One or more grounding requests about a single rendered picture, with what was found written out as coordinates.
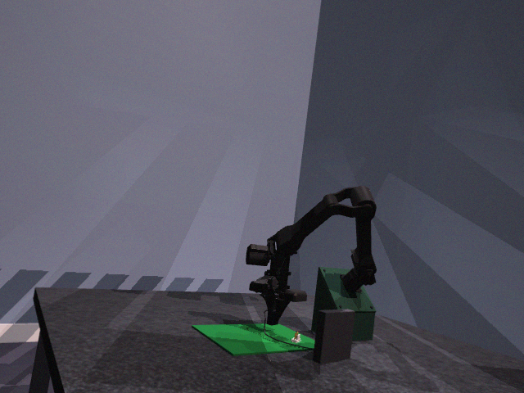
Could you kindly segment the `black cable with plug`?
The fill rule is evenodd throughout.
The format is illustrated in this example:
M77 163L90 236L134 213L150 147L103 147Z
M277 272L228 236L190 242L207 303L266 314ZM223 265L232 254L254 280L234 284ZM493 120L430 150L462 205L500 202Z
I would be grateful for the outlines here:
M272 325L277 325L277 324L278 324L278 321L275 321L275 312L276 312L276 310L273 310L273 309L270 309L270 308L269 308L269 309L267 309L267 310L265 310L265 311L268 311L267 324L268 324L268 325L271 325L271 326L272 326ZM264 320L264 334L267 335L268 337L271 337L271 336L269 336L268 334L265 333L265 322L266 322L266 313L265 313L265 311L264 311L264 315L265 315L265 320ZM273 338L273 337L271 337L271 338ZM275 338L273 338L273 339L276 340L276 341L280 341L280 340L275 339ZM286 343L286 344L289 344L289 345L293 345L293 346L298 346L298 345L294 345L294 344L291 344L291 343L287 343L287 342L285 342L285 341L280 341L280 342L283 342L283 343ZM303 348L311 349L311 350L314 349L314 348L309 348L309 347L304 347L304 346L299 346L299 347L303 347Z

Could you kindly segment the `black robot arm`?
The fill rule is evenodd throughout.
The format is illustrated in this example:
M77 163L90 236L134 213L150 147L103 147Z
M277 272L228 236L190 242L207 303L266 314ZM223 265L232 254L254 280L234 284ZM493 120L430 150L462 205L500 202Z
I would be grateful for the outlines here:
M338 204L350 198L352 206ZM348 292L362 292L363 285L376 282L377 272L372 256L371 220L375 216L376 204L368 187L346 187L337 193L331 193L306 215L293 225L288 225L267 239L267 246L250 244L246 250L246 264L289 269L290 256L297 254L304 239L332 215L355 218L357 247L351 250L354 268L347 274L341 274L341 280ZM275 247L277 245L277 250ZM268 294L280 289L278 273L264 276L254 281L256 293Z

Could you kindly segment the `green circuit board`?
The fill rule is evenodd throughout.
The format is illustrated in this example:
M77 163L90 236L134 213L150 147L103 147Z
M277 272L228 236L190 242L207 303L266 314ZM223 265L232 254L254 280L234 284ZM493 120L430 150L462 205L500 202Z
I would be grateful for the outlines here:
M259 355L282 352L306 351L299 346L314 348L315 340L281 324L265 324L269 336L298 346L276 341L264 334L264 323L192 325L199 333L226 350L232 356Z

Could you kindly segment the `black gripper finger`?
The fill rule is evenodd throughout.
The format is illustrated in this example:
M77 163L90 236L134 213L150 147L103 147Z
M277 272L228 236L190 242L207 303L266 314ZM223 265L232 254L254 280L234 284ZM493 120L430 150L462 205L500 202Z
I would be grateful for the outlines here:
M283 300L279 298L274 298L276 302L276 312L275 312L275 321L278 321L282 316L283 311L290 303L289 300Z
M267 308L269 309L273 309L275 310L276 309L276 302L275 302L275 299L274 298L278 298L279 295L277 294L274 294L274 295L271 295L271 296L266 296L266 295L263 295L263 294L260 294L264 299L265 299L265 302L266 302L266 305L267 305Z

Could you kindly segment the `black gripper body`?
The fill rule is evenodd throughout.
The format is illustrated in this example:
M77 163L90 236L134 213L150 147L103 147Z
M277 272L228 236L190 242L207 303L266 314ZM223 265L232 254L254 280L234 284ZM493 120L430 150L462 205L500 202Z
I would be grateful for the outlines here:
M273 275L273 272L278 273L280 280L280 289L275 289L270 291L268 294L263 294L266 296L271 296L274 294L279 294L278 298L283 300L289 300L292 302L307 301L307 294L305 291L298 289L290 289L290 286L287 285L288 275L291 275L291 272L288 272L289 269L280 269L270 266L270 269L267 269L269 275ZM290 289L290 290L287 290ZM255 291L254 281L250 283L250 291Z

